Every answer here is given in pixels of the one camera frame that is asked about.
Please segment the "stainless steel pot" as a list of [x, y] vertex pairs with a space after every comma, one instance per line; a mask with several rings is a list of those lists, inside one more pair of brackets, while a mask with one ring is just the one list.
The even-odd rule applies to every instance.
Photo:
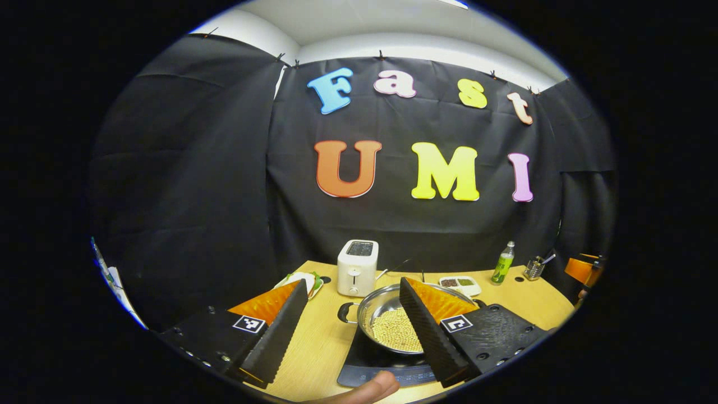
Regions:
[[[400, 285], [393, 284], [392, 286], [377, 289], [377, 291], [367, 295], [361, 302], [355, 302], [354, 304], [352, 302], [347, 302], [342, 305], [338, 311], [338, 318], [347, 324], [357, 324], [357, 327], [361, 330], [361, 332], [364, 333], [364, 335], [367, 335], [370, 340], [382, 347], [385, 347], [375, 340], [374, 334], [371, 330], [372, 322], [374, 322], [374, 319], [387, 310], [395, 310], [400, 307], [402, 307], [402, 303], [400, 302]], [[424, 352], [423, 350], [422, 353], [410, 353], [392, 350], [392, 348], [388, 347], [385, 348], [405, 355], [420, 355]]]

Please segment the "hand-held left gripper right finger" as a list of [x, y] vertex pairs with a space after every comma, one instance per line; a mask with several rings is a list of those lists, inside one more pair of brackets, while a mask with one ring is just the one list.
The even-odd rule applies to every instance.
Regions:
[[399, 289], [425, 359], [444, 388], [490, 373], [549, 335], [499, 304], [472, 305], [411, 278], [402, 278]]

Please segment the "black induction cooktop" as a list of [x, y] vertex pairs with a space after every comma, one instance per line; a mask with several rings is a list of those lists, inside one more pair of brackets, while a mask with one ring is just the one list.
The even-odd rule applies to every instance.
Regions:
[[393, 373], [400, 386], [410, 387], [436, 381], [424, 355], [405, 355], [378, 345], [356, 329], [348, 355], [339, 371], [337, 383], [356, 388], [380, 371]]

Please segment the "black backdrop cloth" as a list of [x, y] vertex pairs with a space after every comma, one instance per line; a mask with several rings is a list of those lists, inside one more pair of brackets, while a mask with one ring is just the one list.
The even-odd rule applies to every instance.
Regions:
[[379, 269], [493, 269], [556, 251], [606, 256], [617, 159], [607, 123], [564, 80], [540, 94], [452, 64], [346, 57], [284, 67], [190, 34], [131, 80], [89, 169], [94, 236], [130, 301], [165, 330], [238, 304], [354, 238]]

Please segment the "white toaster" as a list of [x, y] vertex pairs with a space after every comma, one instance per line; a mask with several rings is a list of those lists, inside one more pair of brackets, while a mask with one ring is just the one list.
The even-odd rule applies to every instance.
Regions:
[[349, 240], [338, 255], [337, 290], [342, 296], [366, 297], [375, 291], [379, 243]]

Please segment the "white divided dish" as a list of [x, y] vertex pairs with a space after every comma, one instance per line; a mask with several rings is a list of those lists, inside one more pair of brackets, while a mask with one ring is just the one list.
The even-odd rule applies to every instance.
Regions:
[[[470, 277], [470, 276], [444, 276], [439, 279], [439, 285], [441, 286], [441, 284], [440, 284], [441, 279], [447, 279], [447, 278], [457, 279], [457, 278], [472, 278], [472, 277]], [[458, 287], [447, 287], [447, 288], [451, 289], [452, 291], [461, 292], [462, 294], [464, 294], [464, 296], [474, 297], [474, 296], [478, 296], [480, 294], [480, 292], [482, 291], [482, 289], [481, 289], [480, 285], [477, 283], [477, 281], [475, 281], [475, 282], [476, 282], [475, 286], [469, 286], [469, 287], [458, 286]]]

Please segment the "large pile of soybeans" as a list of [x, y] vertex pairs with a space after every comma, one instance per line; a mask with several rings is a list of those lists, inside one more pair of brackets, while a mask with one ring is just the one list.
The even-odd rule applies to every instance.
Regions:
[[392, 350], [422, 353], [423, 348], [403, 307], [387, 310], [371, 325], [375, 340]]

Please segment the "green label drink bottle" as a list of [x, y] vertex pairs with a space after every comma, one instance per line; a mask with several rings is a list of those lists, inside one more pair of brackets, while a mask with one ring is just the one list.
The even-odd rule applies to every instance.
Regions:
[[505, 249], [499, 255], [493, 275], [490, 278], [490, 281], [495, 286], [499, 286], [505, 281], [505, 277], [507, 276], [514, 259], [514, 248], [515, 242], [508, 241]]

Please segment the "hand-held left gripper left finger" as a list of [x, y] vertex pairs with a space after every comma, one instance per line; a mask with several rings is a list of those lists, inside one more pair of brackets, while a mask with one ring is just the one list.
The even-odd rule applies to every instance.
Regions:
[[216, 374], [267, 388], [307, 302], [307, 281], [299, 279], [229, 310], [208, 307], [158, 337]]

